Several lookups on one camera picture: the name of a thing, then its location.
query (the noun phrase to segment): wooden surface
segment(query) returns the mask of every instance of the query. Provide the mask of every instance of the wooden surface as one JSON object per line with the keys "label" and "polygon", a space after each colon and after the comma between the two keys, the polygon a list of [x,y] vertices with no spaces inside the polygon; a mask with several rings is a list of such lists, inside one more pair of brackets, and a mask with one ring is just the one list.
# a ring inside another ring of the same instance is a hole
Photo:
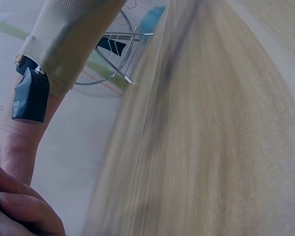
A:
{"label": "wooden surface", "polygon": [[171,0],[124,95],[85,236],[295,236],[292,2]]}

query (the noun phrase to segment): blue object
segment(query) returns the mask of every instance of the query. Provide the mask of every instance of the blue object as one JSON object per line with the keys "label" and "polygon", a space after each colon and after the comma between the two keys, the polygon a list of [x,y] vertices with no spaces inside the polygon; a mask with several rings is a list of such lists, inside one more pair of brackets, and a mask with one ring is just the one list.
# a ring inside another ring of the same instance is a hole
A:
{"label": "blue object", "polygon": [[150,10],[145,17],[141,20],[139,26],[140,33],[152,33],[155,31],[155,28],[165,10],[164,6],[158,6]]}

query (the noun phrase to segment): beige sleeve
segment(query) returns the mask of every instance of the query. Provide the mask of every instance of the beige sleeve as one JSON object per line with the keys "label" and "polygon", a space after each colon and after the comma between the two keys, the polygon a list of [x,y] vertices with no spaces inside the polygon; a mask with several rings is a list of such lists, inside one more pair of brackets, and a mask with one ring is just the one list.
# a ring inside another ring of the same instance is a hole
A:
{"label": "beige sleeve", "polygon": [[126,0],[46,0],[20,53],[46,72],[50,93],[64,97]]}

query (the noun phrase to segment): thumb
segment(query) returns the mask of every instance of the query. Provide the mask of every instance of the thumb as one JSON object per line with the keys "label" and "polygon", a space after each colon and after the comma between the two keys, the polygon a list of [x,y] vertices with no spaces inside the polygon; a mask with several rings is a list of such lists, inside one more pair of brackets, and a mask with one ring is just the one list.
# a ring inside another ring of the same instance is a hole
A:
{"label": "thumb", "polygon": [[44,236],[64,236],[61,219],[46,202],[23,194],[0,192],[0,206],[17,221],[32,223]]}

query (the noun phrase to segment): finger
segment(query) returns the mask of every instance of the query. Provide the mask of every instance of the finger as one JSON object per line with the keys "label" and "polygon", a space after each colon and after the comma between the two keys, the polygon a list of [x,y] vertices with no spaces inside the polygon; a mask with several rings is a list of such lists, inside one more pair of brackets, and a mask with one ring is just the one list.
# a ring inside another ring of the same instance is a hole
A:
{"label": "finger", "polygon": [[0,236],[37,236],[0,212]]}
{"label": "finger", "polygon": [[61,219],[46,202],[32,196],[0,192],[0,206],[12,218],[32,223],[44,236],[64,236]]}
{"label": "finger", "polygon": [[7,174],[1,167],[0,167],[0,192],[29,195],[29,196],[38,198],[42,201],[45,201],[35,190],[33,190],[28,185],[20,182],[19,180],[15,179],[13,176]]}

